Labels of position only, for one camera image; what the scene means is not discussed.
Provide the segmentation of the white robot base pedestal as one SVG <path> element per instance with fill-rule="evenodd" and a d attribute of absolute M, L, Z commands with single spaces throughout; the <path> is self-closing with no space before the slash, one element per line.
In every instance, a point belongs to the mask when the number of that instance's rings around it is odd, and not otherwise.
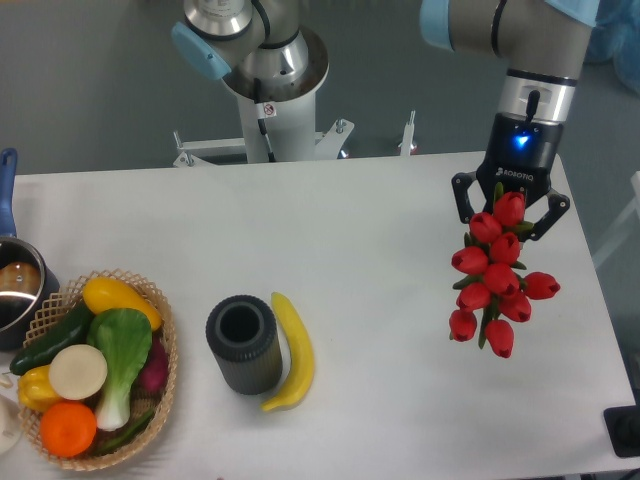
<path fill-rule="evenodd" d="M 326 46 L 299 22 L 296 1 L 186 1 L 172 41 L 200 75 L 235 96 L 248 163 L 340 157 L 353 123 L 316 130 Z"/>

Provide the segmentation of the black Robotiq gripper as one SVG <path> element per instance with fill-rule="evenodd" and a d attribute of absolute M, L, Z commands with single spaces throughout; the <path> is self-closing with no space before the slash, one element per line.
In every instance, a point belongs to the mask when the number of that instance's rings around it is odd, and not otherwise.
<path fill-rule="evenodd" d="M 475 215 L 469 189 L 478 180 L 487 201 L 494 200 L 495 186 L 504 192 L 521 192 L 526 201 L 546 195 L 547 212 L 521 233 L 522 241 L 540 240 L 569 210 L 568 196 L 550 191 L 551 170 L 564 131 L 562 124 L 526 123 L 523 119 L 496 114 L 481 165 L 475 172 L 459 172 L 451 185 L 460 221 L 468 224 Z"/>

